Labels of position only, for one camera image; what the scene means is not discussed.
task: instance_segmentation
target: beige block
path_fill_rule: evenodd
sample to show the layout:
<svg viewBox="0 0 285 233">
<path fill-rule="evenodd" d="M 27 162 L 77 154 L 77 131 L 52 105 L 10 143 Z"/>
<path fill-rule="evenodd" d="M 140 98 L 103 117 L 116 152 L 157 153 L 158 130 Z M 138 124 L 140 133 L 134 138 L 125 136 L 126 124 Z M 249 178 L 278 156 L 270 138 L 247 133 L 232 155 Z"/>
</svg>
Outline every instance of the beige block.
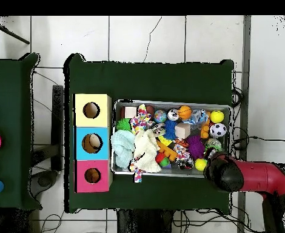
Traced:
<svg viewBox="0 0 285 233">
<path fill-rule="evenodd" d="M 179 123 L 175 126 L 176 137 L 185 139 L 190 135 L 191 125 L 187 123 Z"/>
</svg>

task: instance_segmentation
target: circular hole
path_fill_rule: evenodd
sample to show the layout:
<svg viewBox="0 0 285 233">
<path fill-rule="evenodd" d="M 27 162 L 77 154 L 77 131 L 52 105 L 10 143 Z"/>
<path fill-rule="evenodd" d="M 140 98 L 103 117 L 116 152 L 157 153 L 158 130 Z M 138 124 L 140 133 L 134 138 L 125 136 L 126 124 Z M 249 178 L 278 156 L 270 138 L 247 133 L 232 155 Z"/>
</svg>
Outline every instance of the circular hole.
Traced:
<svg viewBox="0 0 285 233">
<path fill-rule="evenodd" d="M 89 154 L 95 154 L 102 147 L 102 139 L 99 135 L 87 134 L 82 140 L 82 148 Z"/>
<path fill-rule="evenodd" d="M 83 107 L 83 114 L 90 119 L 95 119 L 99 115 L 99 111 L 99 106 L 94 102 L 87 103 Z"/>
<path fill-rule="evenodd" d="M 85 171 L 84 178 L 87 182 L 94 184 L 100 181 L 101 173 L 97 168 L 90 168 Z"/>
</svg>

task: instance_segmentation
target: green table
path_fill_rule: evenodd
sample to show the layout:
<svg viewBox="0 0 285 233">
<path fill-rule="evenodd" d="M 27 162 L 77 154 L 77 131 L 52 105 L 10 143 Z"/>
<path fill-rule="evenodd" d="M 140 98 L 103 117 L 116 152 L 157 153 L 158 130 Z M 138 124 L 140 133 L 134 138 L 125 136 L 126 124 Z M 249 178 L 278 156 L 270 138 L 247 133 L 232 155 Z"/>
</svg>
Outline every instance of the green table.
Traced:
<svg viewBox="0 0 285 233">
<path fill-rule="evenodd" d="M 203 178 L 145 176 L 133 183 L 132 176 L 113 175 L 108 192 L 77 194 L 73 185 L 74 93 L 105 93 L 117 99 L 173 101 L 184 103 L 232 103 L 231 60 L 221 64 L 85 62 L 79 54 L 64 64 L 65 203 L 70 212 L 81 209 L 202 209 L 218 208 L 229 213 L 229 193 L 220 192 Z"/>
<path fill-rule="evenodd" d="M 32 112 L 30 85 L 39 56 L 0 59 L 0 208 L 41 209 L 29 193 Z"/>
</svg>

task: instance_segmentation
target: yellow ball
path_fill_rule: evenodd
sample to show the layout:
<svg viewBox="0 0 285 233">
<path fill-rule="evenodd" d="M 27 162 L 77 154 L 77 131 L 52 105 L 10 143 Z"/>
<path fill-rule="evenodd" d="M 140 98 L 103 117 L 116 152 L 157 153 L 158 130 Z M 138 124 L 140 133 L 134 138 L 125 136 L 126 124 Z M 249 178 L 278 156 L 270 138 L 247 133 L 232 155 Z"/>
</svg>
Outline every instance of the yellow ball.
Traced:
<svg viewBox="0 0 285 233">
<path fill-rule="evenodd" d="M 223 121 L 223 119 L 224 119 L 224 114 L 222 113 L 222 111 L 213 111 L 210 114 L 210 120 L 213 123 L 220 123 Z"/>
<path fill-rule="evenodd" d="M 205 169 L 206 164 L 207 161 L 205 159 L 196 159 L 194 166 L 198 171 L 202 172 Z"/>
</svg>

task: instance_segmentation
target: table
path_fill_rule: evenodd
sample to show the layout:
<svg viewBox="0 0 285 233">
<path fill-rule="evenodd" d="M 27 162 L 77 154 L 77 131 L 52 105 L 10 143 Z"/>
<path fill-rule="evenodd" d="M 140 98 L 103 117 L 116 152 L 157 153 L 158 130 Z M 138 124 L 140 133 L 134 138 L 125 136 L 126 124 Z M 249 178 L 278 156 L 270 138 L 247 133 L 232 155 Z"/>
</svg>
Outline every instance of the table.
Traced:
<svg viewBox="0 0 285 233">
<path fill-rule="evenodd" d="M 232 105 L 233 62 L 121 63 L 86 62 L 70 55 L 65 74 L 65 210 L 77 209 L 202 209 L 217 208 L 228 214 L 229 193 L 214 188 L 203 178 L 113 175 L 108 192 L 74 192 L 73 120 L 74 93 L 105 93 L 117 99 L 173 101 Z"/>
</svg>

